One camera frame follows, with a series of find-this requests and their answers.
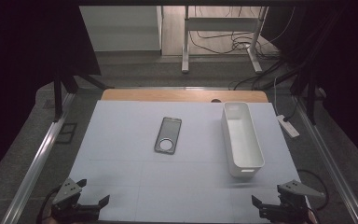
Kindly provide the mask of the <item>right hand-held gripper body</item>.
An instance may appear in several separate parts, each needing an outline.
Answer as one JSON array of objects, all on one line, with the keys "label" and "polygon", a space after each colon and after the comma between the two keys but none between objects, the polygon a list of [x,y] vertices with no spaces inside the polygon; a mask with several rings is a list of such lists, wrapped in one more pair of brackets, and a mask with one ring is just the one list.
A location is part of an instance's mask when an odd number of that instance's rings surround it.
[{"label": "right hand-held gripper body", "polygon": [[278,192],[279,205],[261,203],[259,216],[271,223],[312,223],[309,219],[308,210],[310,208],[306,197],[313,196],[324,199],[325,194],[296,180],[278,186],[286,189],[288,193],[283,195]]}]

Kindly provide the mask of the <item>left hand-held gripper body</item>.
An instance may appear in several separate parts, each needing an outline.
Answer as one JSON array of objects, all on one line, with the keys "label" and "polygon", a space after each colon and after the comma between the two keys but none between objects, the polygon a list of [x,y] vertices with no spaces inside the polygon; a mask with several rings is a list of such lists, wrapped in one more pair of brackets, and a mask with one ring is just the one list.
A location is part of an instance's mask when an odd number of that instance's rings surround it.
[{"label": "left hand-held gripper body", "polygon": [[78,202],[82,188],[67,178],[60,187],[51,206],[51,215],[61,224],[97,221],[99,205],[82,205]]}]

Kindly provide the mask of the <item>dark grey phone case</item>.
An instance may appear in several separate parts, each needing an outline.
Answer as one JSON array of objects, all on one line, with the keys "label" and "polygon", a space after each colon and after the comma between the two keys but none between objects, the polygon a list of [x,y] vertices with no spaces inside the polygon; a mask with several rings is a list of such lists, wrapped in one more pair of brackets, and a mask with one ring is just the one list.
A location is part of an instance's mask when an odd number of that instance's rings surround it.
[{"label": "dark grey phone case", "polygon": [[177,118],[164,117],[154,149],[157,153],[173,155],[176,149],[182,121]]}]

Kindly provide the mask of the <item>white plastic storage bin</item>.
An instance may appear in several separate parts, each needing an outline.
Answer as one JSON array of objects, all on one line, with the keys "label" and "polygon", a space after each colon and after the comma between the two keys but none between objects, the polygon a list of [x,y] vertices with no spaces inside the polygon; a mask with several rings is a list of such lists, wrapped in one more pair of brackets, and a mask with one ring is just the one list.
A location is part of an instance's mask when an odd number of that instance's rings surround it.
[{"label": "white plastic storage bin", "polygon": [[221,123],[229,173],[237,178],[253,178],[265,160],[249,105],[224,103]]}]

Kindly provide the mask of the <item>white power strip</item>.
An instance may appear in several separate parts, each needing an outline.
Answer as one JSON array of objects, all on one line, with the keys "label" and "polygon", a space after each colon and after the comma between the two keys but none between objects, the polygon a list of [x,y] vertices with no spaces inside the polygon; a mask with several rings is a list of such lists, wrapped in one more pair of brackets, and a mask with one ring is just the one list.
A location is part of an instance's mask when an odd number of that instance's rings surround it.
[{"label": "white power strip", "polygon": [[299,132],[296,130],[296,128],[289,121],[284,121],[284,115],[279,115],[277,120],[279,121],[281,127],[291,138],[299,136]]}]

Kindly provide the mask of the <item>light blue table mat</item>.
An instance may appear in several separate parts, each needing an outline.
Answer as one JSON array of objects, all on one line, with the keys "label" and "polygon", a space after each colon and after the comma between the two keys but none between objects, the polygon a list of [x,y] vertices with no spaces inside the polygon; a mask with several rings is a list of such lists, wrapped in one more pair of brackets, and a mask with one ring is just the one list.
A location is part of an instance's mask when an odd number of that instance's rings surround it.
[{"label": "light blue table mat", "polygon": [[[279,203],[277,186],[298,177],[270,103],[249,103],[265,165],[233,177],[221,118],[224,103],[100,101],[70,176],[87,179],[80,201],[109,195],[102,221],[258,223],[252,196]],[[173,155],[154,149],[164,117],[182,121]]]}]

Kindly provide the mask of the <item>black metal stand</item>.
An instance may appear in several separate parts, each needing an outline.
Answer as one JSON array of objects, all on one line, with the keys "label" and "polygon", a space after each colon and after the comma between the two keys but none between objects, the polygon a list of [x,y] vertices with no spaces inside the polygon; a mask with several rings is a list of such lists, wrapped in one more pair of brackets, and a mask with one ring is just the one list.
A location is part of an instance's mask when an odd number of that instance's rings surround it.
[{"label": "black metal stand", "polygon": [[[77,75],[101,90],[113,89],[113,86],[108,86],[91,75],[82,73],[77,73]],[[55,117],[53,121],[58,122],[63,115],[62,86],[65,87],[68,93],[77,93],[78,85],[72,75],[63,75],[60,72],[56,72],[53,79],[53,86],[55,109]]]},{"label": "black metal stand", "polygon": [[293,82],[290,92],[299,96],[303,90],[307,90],[306,95],[306,115],[312,125],[315,125],[314,103],[316,100],[316,76],[310,67],[301,68]]}]

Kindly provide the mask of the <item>black curtain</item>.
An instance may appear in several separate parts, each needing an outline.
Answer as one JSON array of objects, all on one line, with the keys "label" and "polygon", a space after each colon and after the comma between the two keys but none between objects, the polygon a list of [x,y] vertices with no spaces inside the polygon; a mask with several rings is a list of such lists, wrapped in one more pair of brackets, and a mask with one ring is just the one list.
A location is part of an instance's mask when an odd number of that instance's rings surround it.
[{"label": "black curtain", "polygon": [[299,6],[273,6],[267,15],[267,39],[292,63],[302,63],[314,49],[326,19],[340,15],[312,65],[324,108],[358,148],[358,0],[305,0]]},{"label": "black curtain", "polygon": [[41,87],[100,74],[77,0],[0,0],[0,161]]}]

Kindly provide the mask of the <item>white cabinet panel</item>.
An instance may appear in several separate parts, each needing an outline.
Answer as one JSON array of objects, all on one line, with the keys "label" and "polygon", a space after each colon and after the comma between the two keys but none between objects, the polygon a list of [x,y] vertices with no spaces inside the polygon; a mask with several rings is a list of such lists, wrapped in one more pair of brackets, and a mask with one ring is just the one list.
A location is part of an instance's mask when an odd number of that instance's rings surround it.
[{"label": "white cabinet panel", "polygon": [[80,7],[95,51],[160,51],[161,7]]}]

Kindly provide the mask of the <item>aluminium rail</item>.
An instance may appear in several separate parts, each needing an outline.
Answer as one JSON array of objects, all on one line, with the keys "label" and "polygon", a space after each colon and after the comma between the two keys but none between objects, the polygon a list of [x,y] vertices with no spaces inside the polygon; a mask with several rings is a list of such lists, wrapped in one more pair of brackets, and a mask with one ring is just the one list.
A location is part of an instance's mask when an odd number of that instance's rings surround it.
[{"label": "aluminium rail", "polygon": [[62,125],[65,122],[66,117],[69,114],[69,109],[72,102],[75,99],[74,93],[67,93],[62,103],[62,114],[57,121],[53,121],[48,128],[48,131],[39,147],[36,151],[34,159],[26,172],[21,184],[13,197],[13,200],[8,207],[1,224],[17,224],[22,211],[28,202],[34,186],[39,178],[43,167],[48,159],[48,155],[52,150],[52,147],[59,135]]},{"label": "aluminium rail", "polygon": [[325,143],[321,133],[316,125],[314,125],[307,116],[304,104],[297,100],[295,96],[292,97],[293,102],[296,105],[296,111],[303,120],[313,143],[316,146],[317,151],[326,167],[328,174],[335,184],[337,192],[339,193],[343,203],[345,204],[351,219],[354,224],[358,224],[358,199],[355,196],[349,182],[341,173],[333,155],[331,154],[327,144]]}]

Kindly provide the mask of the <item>white metal desk frame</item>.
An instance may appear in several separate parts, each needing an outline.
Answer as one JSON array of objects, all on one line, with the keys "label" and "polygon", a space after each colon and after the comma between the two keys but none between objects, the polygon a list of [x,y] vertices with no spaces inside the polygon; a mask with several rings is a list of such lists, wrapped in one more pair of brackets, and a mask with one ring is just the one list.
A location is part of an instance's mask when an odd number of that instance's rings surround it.
[{"label": "white metal desk frame", "polygon": [[246,50],[253,68],[257,74],[262,73],[262,68],[256,56],[255,46],[260,36],[267,7],[261,7],[257,18],[202,18],[188,17],[188,7],[185,7],[185,37],[182,50],[182,73],[189,72],[188,38],[192,31],[211,32],[250,32],[253,34],[251,43]]}]

